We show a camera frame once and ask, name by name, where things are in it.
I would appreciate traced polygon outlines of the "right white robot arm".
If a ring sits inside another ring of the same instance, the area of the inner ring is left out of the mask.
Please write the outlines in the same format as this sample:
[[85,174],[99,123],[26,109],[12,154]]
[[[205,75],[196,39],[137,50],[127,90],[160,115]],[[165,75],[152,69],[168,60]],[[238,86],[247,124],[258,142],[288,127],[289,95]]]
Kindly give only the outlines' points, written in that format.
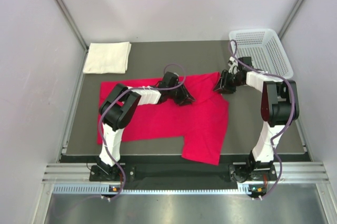
[[257,144],[250,152],[244,168],[236,174],[259,179],[273,166],[276,148],[283,133],[299,117],[296,82],[253,68],[250,57],[229,60],[229,70],[223,70],[214,87],[220,94],[233,94],[239,86],[250,86],[262,94],[261,117],[263,127]]

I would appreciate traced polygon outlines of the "pink red t shirt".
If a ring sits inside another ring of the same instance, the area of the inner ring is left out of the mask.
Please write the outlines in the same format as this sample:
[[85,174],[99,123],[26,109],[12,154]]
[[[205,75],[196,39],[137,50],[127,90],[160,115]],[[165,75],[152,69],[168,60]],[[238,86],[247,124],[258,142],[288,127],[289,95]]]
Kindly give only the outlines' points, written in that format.
[[182,158],[218,165],[229,122],[229,103],[213,90],[219,79],[218,72],[180,77],[195,102],[138,106],[117,142],[182,136]]

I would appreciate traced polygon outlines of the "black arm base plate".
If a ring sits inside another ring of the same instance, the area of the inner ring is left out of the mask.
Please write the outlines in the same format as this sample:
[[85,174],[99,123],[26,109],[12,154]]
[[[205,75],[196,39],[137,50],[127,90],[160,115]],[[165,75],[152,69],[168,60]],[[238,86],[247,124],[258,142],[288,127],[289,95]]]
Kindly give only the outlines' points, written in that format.
[[222,163],[211,166],[201,163],[142,163],[120,164],[126,181],[136,182],[145,178],[211,178],[218,177],[224,181],[275,181],[276,170],[272,166],[262,170],[249,171],[246,164]]

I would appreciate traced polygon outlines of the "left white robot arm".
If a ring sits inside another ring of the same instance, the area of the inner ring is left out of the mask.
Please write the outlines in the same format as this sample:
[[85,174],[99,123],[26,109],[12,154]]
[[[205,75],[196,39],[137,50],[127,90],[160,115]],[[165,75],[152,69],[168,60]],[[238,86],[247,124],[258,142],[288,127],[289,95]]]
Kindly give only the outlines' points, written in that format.
[[157,105],[172,99],[177,105],[190,105],[195,98],[176,73],[166,72],[152,86],[130,87],[118,83],[100,106],[98,132],[102,150],[97,160],[101,174],[108,180],[119,175],[120,145],[123,131],[131,122],[138,106]]

